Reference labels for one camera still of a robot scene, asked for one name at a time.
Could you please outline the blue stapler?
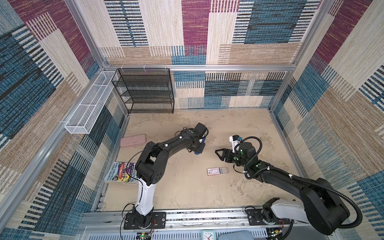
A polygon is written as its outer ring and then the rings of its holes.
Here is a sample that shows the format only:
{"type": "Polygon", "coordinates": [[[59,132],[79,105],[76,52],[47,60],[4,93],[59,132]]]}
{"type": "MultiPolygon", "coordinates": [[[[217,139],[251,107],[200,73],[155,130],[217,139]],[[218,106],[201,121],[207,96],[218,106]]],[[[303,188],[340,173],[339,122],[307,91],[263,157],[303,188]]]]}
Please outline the blue stapler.
{"type": "Polygon", "coordinates": [[[200,139],[199,140],[199,146],[198,146],[198,148],[194,151],[194,153],[195,153],[195,155],[200,155],[202,152],[203,152],[203,150],[204,150],[204,148],[205,148],[205,140],[206,140],[206,138],[207,137],[204,137],[203,139],[200,139]]]}

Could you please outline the red white staples box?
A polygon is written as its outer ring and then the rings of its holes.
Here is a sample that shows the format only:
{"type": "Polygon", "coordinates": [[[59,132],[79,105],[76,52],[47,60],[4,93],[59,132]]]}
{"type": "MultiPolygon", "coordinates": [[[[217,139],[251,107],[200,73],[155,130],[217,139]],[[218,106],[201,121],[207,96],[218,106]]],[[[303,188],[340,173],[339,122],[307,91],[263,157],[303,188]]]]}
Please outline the red white staples box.
{"type": "Polygon", "coordinates": [[[227,167],[208,168],[208,176],[224,175],[229,172],[227,167]]]}

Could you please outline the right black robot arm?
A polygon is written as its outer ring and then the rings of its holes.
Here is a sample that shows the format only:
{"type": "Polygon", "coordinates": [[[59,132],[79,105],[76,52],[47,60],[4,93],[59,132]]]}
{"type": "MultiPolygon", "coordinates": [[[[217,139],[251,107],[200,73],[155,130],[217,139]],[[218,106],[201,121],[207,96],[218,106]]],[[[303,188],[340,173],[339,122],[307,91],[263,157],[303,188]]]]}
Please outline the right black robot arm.
{"type": "Polygon", "coordinates": [[[221,161],[243,167],[246,179],[276,186],[299,198],[305,220],[324,235],[331,235],[336,229],[356,228],[362,223],[359,206],[333,189],[328,181],[298,177],[261,161],[259,150],[251,143],[240,143],[235,151],[218,149],[215,153],[221,161]]]}

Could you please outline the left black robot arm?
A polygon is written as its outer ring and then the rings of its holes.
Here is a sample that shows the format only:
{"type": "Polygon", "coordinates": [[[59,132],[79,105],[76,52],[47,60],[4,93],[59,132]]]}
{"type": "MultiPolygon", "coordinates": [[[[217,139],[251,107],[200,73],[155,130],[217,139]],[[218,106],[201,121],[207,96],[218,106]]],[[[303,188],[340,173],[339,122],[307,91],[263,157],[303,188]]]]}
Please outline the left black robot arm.
{"type": "Polygon", "coordinates": [[[205,147],[203,139],[207,135],[186,131],[167,141],[149,142],[145,146],[135,166],[140,186],[132,213],[139,226],[147,227],[153,219],[156,184],[164,176],[169,158],[183,149],[201,154],[205,147]]]}

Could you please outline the pink pencil case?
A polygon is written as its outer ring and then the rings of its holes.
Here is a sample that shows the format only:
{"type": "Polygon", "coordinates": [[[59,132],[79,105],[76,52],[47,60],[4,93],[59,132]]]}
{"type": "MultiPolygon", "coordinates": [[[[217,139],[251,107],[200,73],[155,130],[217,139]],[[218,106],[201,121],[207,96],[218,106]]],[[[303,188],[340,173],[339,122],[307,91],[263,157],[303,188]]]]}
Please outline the pink pencil case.
{"type": "Polygon", "coordinates": [[[135,136],[129,136],[124,137],[120,141],[120,147],[121,148],[133,148],[137,146],[144,145],[146,143],[146,135],[135,135],[135,136]]]}

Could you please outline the colourful magazine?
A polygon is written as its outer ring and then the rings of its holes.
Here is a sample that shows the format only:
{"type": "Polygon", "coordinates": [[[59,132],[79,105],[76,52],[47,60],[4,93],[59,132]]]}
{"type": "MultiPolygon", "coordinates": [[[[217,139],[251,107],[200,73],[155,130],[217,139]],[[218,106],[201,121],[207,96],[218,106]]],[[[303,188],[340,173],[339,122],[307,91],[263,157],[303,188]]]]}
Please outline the colourful magazine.
{"type": "Polygon", "coordinates": [[[138,179],[135,163],[114,162],[108,171],[104,182],[136,184],[138,179]]]}

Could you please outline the small teal clock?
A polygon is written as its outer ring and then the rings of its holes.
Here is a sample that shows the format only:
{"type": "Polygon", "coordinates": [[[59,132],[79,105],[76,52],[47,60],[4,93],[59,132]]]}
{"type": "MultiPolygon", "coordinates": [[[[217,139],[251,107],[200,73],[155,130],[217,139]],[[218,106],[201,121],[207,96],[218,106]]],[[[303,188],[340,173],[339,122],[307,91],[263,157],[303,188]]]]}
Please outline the small teal clock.
{"type": "Polygon", "coordinates": [[[216,240],[216,232],[213,230],[203,230],[202,240],[216,240]]]}

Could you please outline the aluminium mounting rail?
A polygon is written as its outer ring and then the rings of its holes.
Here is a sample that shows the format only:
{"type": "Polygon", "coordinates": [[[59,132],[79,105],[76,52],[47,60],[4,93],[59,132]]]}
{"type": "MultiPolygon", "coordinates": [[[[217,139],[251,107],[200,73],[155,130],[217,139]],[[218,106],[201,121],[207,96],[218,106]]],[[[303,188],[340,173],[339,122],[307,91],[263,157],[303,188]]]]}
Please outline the aluminium mounting rail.
{"type": "Polygon", "coordinates": [[[251,228],[283,228],[286,230],[293,222],[293,230],[300,229],[314,232],[315,228],[309,223],[295,217],[278,218],[272,215],[272,221],[267,224],[261,206],[225,207],[225,208],[194,208],[175,210],[155,210],[153,220],[147,227],[140,227],[133,214],[123,211],[85,213],[76,230],[76,234],[133,232],[146,231],[181,231],[207,229],[251,229],[251,228]]]}

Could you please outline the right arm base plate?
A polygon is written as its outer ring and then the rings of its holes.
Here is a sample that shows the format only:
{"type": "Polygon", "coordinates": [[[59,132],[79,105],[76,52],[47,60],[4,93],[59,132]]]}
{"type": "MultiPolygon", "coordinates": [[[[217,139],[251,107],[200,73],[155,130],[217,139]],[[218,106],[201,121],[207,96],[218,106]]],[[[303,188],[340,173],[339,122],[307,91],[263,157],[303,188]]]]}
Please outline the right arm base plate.
{"type": "Polygon", "coordinates": [[[289,219],[277,218],[272,212],[264,211],[262,208],[247,206],[244,209],[250,226],[284,225],[289,226],[289,219]]]}

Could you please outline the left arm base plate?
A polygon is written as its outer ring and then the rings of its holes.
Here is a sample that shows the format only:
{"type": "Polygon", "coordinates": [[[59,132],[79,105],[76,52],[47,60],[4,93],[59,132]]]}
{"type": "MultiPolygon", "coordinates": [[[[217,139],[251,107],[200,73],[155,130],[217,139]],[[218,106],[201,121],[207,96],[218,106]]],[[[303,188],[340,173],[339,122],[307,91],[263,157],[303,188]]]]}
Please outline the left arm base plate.
{"type": "Polygon", "coordinates": [[[167,220],[166,212],[150,212],[146,216],[135,213],[127,213],[123,224],[124,230],[139,230],[139,229],[164,229],[167,220]]]}

